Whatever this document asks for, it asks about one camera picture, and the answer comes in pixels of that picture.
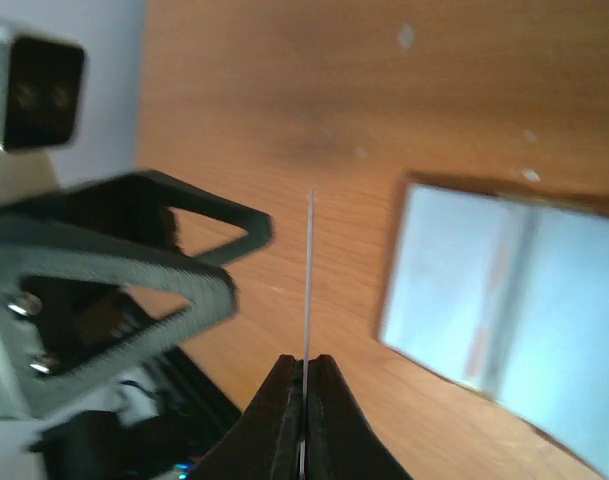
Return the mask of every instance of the wooden table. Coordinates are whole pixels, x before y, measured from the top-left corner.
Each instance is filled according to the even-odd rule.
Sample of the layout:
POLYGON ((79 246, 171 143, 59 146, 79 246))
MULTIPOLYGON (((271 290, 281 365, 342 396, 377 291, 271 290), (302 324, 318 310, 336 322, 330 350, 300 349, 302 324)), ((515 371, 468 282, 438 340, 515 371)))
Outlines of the wooden table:
MULTIPOLYGON (((184 345, 240 407, 302 354, 315 187, 312 353, 337 359, 407 470, 598 478, 375 331, 409 170, 609 193, 608 0, 152 0, 142 97, 142 166, 275 221, 275 243, 230 266, 240 314, 184 345)), ((181 228, 188 251, 235 233, 181 228)))

